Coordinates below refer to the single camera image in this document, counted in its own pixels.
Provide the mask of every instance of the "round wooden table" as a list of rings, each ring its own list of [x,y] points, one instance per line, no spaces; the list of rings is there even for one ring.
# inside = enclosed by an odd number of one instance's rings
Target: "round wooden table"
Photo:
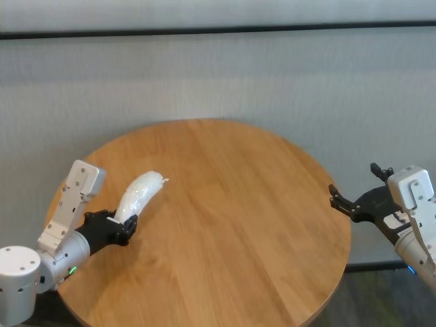
[[[341,280],[349,219],[331,209],[323,168],[279,136],[232,121],[175,121],[86,160],[107,172],[87,211],[116,208],[148,170],[170,180],[128,246],[106,247],[59,288],[84,325],[302,326]]]

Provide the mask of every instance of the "floor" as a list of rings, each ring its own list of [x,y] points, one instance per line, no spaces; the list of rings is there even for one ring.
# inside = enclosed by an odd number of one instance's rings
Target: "floor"
[[[435,325],[436,296],[407,269],[398,269],[344,274],[337,292],[309,327]],[[79,324],[59,296],[51,293],[38,298],[35,314],[21,326],[77,327]]]

